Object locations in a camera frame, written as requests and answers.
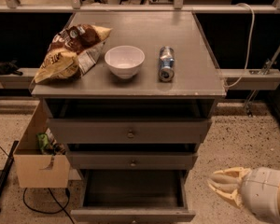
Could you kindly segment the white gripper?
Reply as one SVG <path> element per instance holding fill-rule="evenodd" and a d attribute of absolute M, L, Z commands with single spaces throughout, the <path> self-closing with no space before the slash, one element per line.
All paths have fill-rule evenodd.
<path fill-rule="evenodd" d="M 232 167 L 207 178 L 208 187 L 236 208 L 243 206 L 258 220 L 280 224 L 280 171 Z"/>

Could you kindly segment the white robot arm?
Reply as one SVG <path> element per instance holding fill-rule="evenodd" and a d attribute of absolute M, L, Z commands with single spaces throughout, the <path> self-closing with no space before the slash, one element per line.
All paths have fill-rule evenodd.
<path fill-rule="evenodd" d="M 213 172 L 207 183 L 230 205 L 259 221 L 280 224 L 280 170 L 233 167 Z"/>

